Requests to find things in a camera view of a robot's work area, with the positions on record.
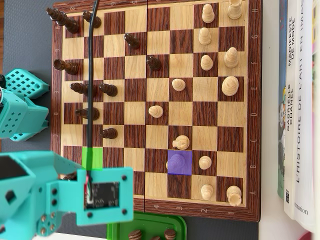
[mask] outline black pawn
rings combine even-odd
[[[75,115],[83,117],[84,119],[88,119],[88,115],[89,115],[89,109],[85,108],[85,109],[77,109],[75,110]],[[97,120],[99,118],[99,110],[96,109],[95,107],[92,108],[92,120]]]
[[[114,97],[118,93],[117,87],[111,84],[102,83],[100,84],[99,89],[110,97]]]
[[[91,12],[85,11],[85,12],[83,13],[83,18],[84,18],[88,23],[90,23],[91,17],[92,17],[92,13],[91,13]],[[93,27],[94,27],[95,29],[97,29],[97,28],[99,28],[100,26],[101,26],[101,19],[100,19],[100,17],[95,16],[95,19],[94,19],[94,21],[93,21]]]
[[[79,24],[76,20],[68,18],[67,14],[58,9],[51,9],[48,7],[46,13],[51,17],[52,21],[56,21],[59,26],[65,26],[65,28],[72,34],[76,34],[79,31]]]
[[[138,49],[140,47],[140,40],[130,33],[124,35],[124,40],[128,43],[129,47],[132,49]]]
[[[100,136],[104,139],[115,139],[118,136],[118,132],[114,128],[102,130]]]
[[[148,56],[146,58],[146,63],[149,65],[150,69],[153,71],[158,71],[162,67],[161,61],[155,58],[154,56]]]

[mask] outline black chess piece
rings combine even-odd
[[[68,18],[67,14],[58,9],[51,9],[48,7],[46,13],[51,17],[52,21],[56,21],[59,26],[65,26],[65,28],[72,34],[76,34],[79,31],[79,24],[76,20]]]
[[[132,49],[138,49],[140,47],[140,40],[136,36],[130,33],[124,35],[124,40],[128,43],[129,47]]]
[[[150,69],[153,71],[158,71],[162,67],[161,61],[155,58],[154,56],[148,56],[146,58],[146,63],[149,65]]]

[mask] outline wooden chessboard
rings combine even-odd
[[[86,108],[87,98],[70,89],[71,83],[88,82],[89,23],[82,12],[92,10],[92,0],[56,3],[80,25],[76,34],[52,26],[52,60],[79,64],[77,75],[52,68],[51,149],[81,163],[86,146],[87,121],[75,115]],[[202,20],[204,4],[215,13],[212,23]],[[205,218],[260,220],[261,195],[261,69],[262,0],[244,0],[242,16],[228,17],[227,0],[101,0],[94,30],[94,86],[113,84],[115,97],[98,90],[93,106],[93,146],[100,149],[100,167],[131,166],[134,170],[134,209],[158,214]],[[209,28],[212,41],[201,45],[200,28]],[[129,48],[124,34],[140,39],[140,48]],[[239,64],[227,68],[224,55],[230,47],[239,53]],[[161,60],[162,69],[151,71],[146,58]],[[209,55],[213,68],[204,71],[201,57]],[[234,96],[222,92],[222,82],[237,77]],[[183,91],[174,79],[186,83]],[[160,118],[149,115],[151,106],[163,108]],[[99,132],[115,128],[116,139],[102,139]],[[186,135],[190,146],[181,151],[172,142]],[[168,174],[166,162],[174,153],[185,156],[184,174]],[[199,167],[209,156],[212,165]],[[210,200],[201,187],[213,186]],[[242,203],[230,206],[227,188],[238,186]]]

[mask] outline light square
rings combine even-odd
[[[147,54],[170,54],[170,31],[149,31],[147,33]]]
[[[126,79],[146,78],[146,56],[125,56],[124,77]]]
[[[192,78],[194,76],[193,53],[170,54],[169,65],[169,76],[171,78]]]
[[[244,102],[218,101],[218,126],[244,127],[247,109]]]
[[[168,126],[147,125],[145,135],[146,149],[168,149]]]
[[[145,149],[144,148],[124,148],[123,166],[132,167],[135,172],[145,171]]]
[[[194,77],[192,84],[194,102],[218,101],[217,77]]]
[[[170,8],[170,30],[194,28],[194,6],[172,6]]]
[[[169,125],[192,126],[192,102],[169,102]]]
[[[217,151],[217,137],[216,126],[193,126],[192,150]]]
[[[146,122],[146,102],[126,101],[124,103],[124,124],[125,125],[145,125]]]
[[[201,188],[203,185],[209,184],[213,187],[213,194],[211,198],[205,201],[201,194]],[[207,202],[217,201],[217,177],[204,176],[204,175],[192,175],[191,176],[191,199],[203,200]]]

